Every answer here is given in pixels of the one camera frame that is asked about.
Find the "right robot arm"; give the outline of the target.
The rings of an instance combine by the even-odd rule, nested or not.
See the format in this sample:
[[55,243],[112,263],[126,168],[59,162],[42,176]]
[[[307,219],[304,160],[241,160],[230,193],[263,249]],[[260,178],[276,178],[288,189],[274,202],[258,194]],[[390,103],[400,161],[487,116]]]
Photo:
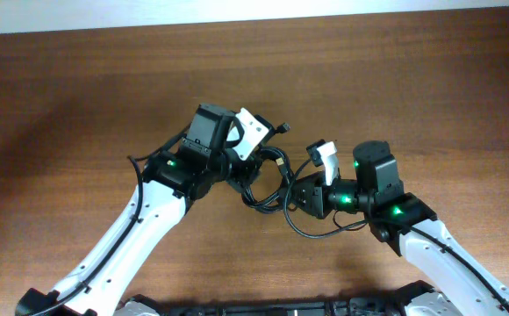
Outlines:
[[319,170],[293,174],[283,204],[317,219],[330,212],[362,213],[378,241],[431,280],[397,290],[385,303],[387,313],[509,315],[509,288],[460,245],[431,207],[405,191],[387,142],[369,140],[354,148],[354,180],[341,177],[333,142],[320,140],[307,152]]

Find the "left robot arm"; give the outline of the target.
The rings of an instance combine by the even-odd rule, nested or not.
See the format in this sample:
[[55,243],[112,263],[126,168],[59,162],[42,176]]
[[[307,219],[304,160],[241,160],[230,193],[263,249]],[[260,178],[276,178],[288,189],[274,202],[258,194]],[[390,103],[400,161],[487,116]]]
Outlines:
[[17,315],[112,315],[159,241],[218,182],[247,176],[271,125],[247,109],[198,106],[191,122],[153,153],[130,160],[137,176],[126,207],[96,246],[48,293],[28,290]]

